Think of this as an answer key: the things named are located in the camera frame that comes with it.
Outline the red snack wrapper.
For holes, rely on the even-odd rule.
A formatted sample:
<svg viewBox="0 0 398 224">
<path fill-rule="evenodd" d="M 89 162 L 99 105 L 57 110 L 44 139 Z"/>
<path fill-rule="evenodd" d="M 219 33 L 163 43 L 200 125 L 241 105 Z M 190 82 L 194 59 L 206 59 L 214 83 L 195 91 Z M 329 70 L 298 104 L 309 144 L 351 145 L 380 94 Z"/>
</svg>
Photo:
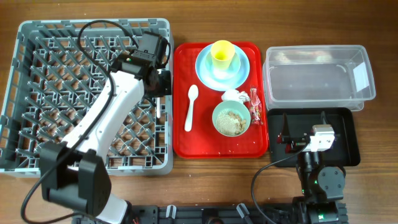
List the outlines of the red snack wrapper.
<svg viewBox="0 0 398 224">
<path fill-rule="evenodd" d="M 251 123 L 262 125 L 262 105 L 257 95 L 257 89 L 250 89 L 249 112 L 251 114 Z"/>
</svg>

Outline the white plastic spoon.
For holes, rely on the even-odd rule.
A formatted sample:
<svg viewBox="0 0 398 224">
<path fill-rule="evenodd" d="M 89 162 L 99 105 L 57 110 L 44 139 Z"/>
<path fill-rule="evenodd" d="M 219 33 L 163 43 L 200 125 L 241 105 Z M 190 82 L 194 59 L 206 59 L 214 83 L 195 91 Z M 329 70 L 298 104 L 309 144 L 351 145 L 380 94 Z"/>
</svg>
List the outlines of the white plastic spoon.
<svg viewBox="0 0 398 224">
<path fill-rule="evenodd" d="M 188 106 L 187 117 L 186 117 L 185 125 L 184 125 L 184 130 L 186 132 L 190 132 L 192 130 L 193 107 L 194 107 L 194 102 L 197 99 L 197 97 L 198 97 L 198 87 L 196 85 L 192 85 L 188 90 L 189 106 Z"/>
</svg>

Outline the mint green bowl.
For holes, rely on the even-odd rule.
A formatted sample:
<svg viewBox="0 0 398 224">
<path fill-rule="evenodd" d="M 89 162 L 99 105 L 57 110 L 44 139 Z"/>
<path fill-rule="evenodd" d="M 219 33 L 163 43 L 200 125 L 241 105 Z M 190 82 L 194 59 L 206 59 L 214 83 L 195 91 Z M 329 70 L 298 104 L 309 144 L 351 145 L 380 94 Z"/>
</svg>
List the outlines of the mint green bowl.
<svg viewBox="0 0 398 224">
<path fill-rule="evenodd" d="M 245 133 L 248 130 L 250 123 L 251 123 L 250 112 L 246 106 L 244 106 L 242 103 L 237 102 L 237 101 L 222 101 L 220 104 L 218 104 L 215 107 L 215 109 L 213 110 L 213 114 L 212 114 L 212 122 L 213 122 L 213 126 L 215 127 L 215 129 L 216 129 L 216 117 L 223 110 L 232 111 L 232 112 L 240 115 L 240 117 L 242 117 L 242 119 L 246 120 L 246 127 L 245 127 L 245 130 L 243 131 L 243 133 Z"/>
</svg>

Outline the rice and food scraps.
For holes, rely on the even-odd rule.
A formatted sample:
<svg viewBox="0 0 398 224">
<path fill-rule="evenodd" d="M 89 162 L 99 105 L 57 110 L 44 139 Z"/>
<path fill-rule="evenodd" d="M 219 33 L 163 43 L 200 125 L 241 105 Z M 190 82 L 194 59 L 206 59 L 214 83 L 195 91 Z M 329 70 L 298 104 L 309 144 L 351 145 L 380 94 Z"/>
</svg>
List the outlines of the rice and food scraps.
<svg viewBox="0 0 398 224">
<path fill-rule="evenodd" d="M 246 120 L 240 115 L 223 110 L 216 117 L 216 129 L 225 136 L 237 136 L 245 130 Z"/>
</svg>

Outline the white napkin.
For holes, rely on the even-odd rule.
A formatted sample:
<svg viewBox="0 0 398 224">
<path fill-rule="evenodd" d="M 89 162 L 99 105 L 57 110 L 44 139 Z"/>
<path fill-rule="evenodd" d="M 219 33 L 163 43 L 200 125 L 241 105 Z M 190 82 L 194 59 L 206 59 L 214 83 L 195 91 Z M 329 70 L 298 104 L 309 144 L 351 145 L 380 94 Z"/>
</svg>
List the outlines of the white napkin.
<svg viewBox="0 0 398 224">
<path fill-rule="evenodd" d="M 245 103 L 250 101 L 249 95 L 245 92 L 239 92 L 235 89 L 226 90 L 221 96 L 222 101 L 237 101 L 240 103 Z"/>
</svg>

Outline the yellow plastic cup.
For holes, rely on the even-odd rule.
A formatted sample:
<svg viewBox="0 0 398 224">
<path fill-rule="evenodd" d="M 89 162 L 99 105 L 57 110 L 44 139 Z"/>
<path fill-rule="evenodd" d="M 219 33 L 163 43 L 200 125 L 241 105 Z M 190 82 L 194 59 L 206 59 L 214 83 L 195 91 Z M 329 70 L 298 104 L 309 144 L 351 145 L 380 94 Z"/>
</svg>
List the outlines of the yellow plastic cup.
<svg viewBox="0 0 398 224">
<path fill-rule="evenodd" d="M 227 40 L 218 40 L 212 44 L 210 54 L 213 66 L 218 70 L 226 70 L 235 55 L 235 48 Z"/>
</svg>

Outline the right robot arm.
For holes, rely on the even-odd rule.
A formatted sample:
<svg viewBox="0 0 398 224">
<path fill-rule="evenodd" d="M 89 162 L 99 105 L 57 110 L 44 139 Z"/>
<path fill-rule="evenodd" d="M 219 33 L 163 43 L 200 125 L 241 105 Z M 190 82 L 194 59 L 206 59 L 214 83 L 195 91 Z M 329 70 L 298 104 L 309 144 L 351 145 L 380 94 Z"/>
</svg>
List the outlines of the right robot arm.
<svg viewBox="0 0 398 224">
<path fill-rule="evenodd" d="M 283 115 L 277 143 L 286 145 L 286 153 L 297 154 L 296 171 L 303 193 L 293 198 L 292 223 L 348 223 L 346 205 L 340 203 L 346 172 L 325 165 L 322 158 L 322 152 L 331 149 L 334 141 L 334 129 L 327 121 L 312 126 L 302 137 L 292 137 L 287 115 Z"/>
</svg>

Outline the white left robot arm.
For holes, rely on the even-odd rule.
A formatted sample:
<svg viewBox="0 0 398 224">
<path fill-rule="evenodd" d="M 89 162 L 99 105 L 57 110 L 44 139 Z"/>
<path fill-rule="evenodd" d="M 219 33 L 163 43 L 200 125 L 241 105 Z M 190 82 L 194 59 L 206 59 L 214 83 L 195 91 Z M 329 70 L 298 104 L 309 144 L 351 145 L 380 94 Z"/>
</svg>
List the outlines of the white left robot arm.
<svg viewBox="0 0 398 224">
<path fill-rule="evenodd" d="M 132 205 L 111 193 L 105 167 L 109 147 L 134 105 L 170 95 L 171 73 L 113 70 L 98 99 L 60 143 L 46 142 L 40 153 L 44 200 L 105 223 L 134 223 Z"/>
</svg>

